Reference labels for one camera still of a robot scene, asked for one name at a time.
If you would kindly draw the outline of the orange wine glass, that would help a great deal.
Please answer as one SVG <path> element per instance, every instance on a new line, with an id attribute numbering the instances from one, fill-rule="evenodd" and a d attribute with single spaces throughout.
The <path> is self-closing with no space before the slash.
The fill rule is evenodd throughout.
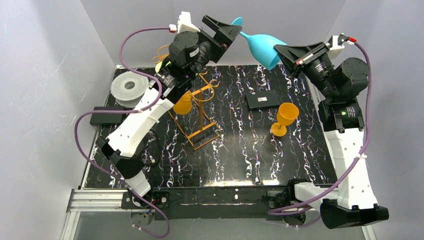
<path id="1" fill-rule="evenodd" d="M 185 93 L 173 106 L 173 111 L 177 115 L 186 115 L 192 109 L 192 96 L 190 93 Z"/>
<path id="2" fill-rule="evenodd" d="M 299 116 L 299 109 L 293 103 L 282 103 L 276 114 L 276 122 L 271 126 L 271 133 L 282 137 L 287 133 L 287 126 L 291 125 Z"/>

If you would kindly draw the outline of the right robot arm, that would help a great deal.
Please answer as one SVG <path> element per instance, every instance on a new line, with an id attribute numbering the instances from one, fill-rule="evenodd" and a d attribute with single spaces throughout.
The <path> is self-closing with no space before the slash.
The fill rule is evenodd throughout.
<path id="1" fill-rule="evenodd" d="M 368 54 L 349 57 L 334 67 L 329 57 L 331 48 L 324 42 L 306 46 L 277 44 L 274 49 L 290 74 L 304 74 L 324 97 L 318 113 L 337 179 L 326 188 L 308 180 L 290 180 L 281 193 L 284 204 L 271 208 L 268 215 L 299 215 L 313 209 L 328 229 L 388 220 L 389 210 L 378 203 L 368 175 L 365 151 L 371 137 L 369 108 L 362 109 L 357 100 L 362 91 L 371 92 Z"/>

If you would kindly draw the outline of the blue wine glass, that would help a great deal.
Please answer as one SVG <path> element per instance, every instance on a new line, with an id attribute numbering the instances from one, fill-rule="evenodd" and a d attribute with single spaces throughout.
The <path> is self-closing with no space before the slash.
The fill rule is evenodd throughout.
<path id="1" fill-rule="evenodd" d="M 278 38 L 267 34 L 248 35 L 240 32 L 248 44 L 251 55 L 266 69 L 272 70 L 280 61 L 275 45 L 287 45 Z"/>

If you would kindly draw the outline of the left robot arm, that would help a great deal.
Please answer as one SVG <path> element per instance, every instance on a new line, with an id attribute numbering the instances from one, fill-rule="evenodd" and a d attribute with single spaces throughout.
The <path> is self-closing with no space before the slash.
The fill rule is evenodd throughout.
<path id="1" fill-rule="evenodd" d="M 239 24 L 227 24 L 205 15 L 202 22 L 214 31 L 211 36 L 191 23 L 189 12 L 182 12 L 176 24 L 161 27 L 176 33 L 168 46 L 158 72 L 151 76 L 129 68 L 128 71 L 150 78 L 149 87 L 133 110 L 125 111 L 126 119 L 96 145 L 120 173 L 127 187 L 138 198 L 151 186 L 143 173 L 144 163 L 136 151 L 151 128 L 192 87 L 192 81 L 210 62 L 217 63 L 241 33 Z"/>

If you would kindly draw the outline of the green wine glass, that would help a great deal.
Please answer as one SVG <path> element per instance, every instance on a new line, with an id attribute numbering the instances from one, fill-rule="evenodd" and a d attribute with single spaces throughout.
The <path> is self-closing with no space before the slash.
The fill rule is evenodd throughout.
<path id="1" fill-rule="evenodd" d="M 159 73 L 159 71 L 165 66 L 163 61 L 159 61 L 155 66 L 155 73 Z"/>

